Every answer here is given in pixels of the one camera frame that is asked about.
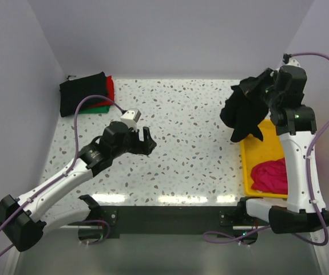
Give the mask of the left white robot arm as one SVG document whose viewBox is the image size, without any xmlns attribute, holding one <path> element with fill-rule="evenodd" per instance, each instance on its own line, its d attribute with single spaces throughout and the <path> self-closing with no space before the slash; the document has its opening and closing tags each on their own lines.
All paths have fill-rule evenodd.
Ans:
<svg viewBox="0 0 329 275">
<path fill-rule="evenodd" d="M 48 222 L 45 213 L 77 186 L 93 179 L 109 168 L 113 161 L 125 153 L 150 155 L 157 144 L 150 129 L 140 131 L 125 123 L 114 121 L 101 136 L 82 147 L 77 156 L 60 171 L 35 189 L 13 198 L 7 195 L 0 201 L 0 228 L 20 252 L 32 248 L 43 236 Z"/>
</svg>

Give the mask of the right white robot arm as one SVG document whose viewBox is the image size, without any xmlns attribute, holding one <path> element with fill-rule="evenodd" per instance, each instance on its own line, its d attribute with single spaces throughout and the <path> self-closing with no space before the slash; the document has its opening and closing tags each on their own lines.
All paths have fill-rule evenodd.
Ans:
<svg viewBox="0 0 329 275">
<path fill-rule="evenodd" d="M 315 160 L 315 112 L 302 103 L 307 74 L 296 65 L 266 70 L 271 85 L 261 83 L 258 97 L 270 113 L 286 163 L 287 200 L 250 197 L 236 210 L 236 219 L 249 225 L 256 218 L 276 234 L 309 233 L 329 227 L 329 210 L 319 187 Z"/>
</svg>

